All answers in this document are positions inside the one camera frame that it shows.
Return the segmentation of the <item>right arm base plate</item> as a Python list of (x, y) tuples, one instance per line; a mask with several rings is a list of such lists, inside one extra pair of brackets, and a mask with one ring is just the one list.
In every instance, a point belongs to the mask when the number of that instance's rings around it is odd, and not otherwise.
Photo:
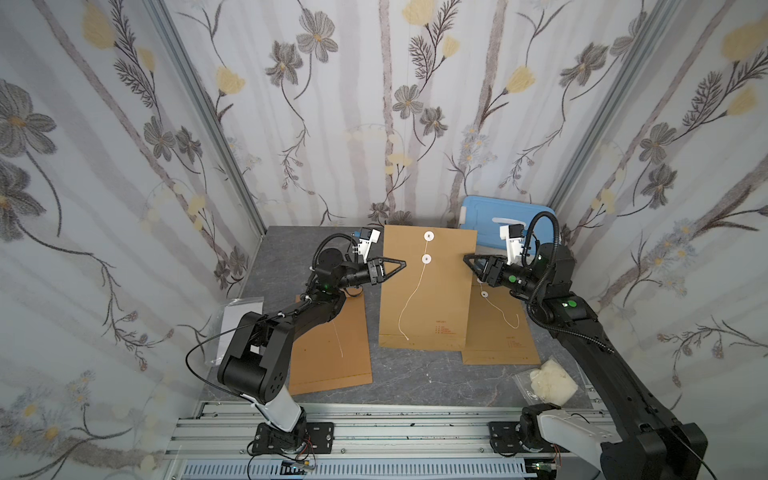
[(489, 444), (493, 452), (501, 455), (554, 454), (557, 445), (531, 440), (523, 435), (518, 422), (492, 421), (487, 424)]

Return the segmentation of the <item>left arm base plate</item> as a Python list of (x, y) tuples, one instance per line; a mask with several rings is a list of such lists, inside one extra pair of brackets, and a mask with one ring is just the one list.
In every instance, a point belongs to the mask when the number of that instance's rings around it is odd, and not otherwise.
[(299, 423), (291, 432), (260, 423), (247, 452), (252, 455), (330, 454), (335, 439), (334, 433), (335, 424), (332, 422)]

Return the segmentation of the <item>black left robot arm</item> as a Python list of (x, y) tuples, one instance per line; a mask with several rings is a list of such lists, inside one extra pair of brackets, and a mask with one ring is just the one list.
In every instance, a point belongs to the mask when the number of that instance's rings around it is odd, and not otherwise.
[(404, 260), (387, 257), (352, 262), (336, 248), (321, 250), (296, 303), (276, 312), (249, 312), (241, 317), (219, 364), (217, 381), (254, 404), (273, 429), (299, 431), (306, 414), (285, 387), (294, 342), (334, 320), (343, 309), (348, 288), (382, 284), (406, 266)]

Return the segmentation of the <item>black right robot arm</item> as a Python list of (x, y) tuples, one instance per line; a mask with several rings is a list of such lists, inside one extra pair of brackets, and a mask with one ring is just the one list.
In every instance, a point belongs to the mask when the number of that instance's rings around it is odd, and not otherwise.
[(465, 264), (489, 287), (524, 302), (530, 320), (546, 329), (577, 361), (615, 426), (613, 432), (552, 402), (528, 406), (511, 427), (489, 425), (491, 446), (504, 455), (559, 447), (607, 479), (695, 479), (708, 441), (683, 424), (641, 382), (608, 339), (597, 314), (571, 290), (575, 260), (557, 244), (541, 245), (528, 265), (502, 256), (467, 254)]

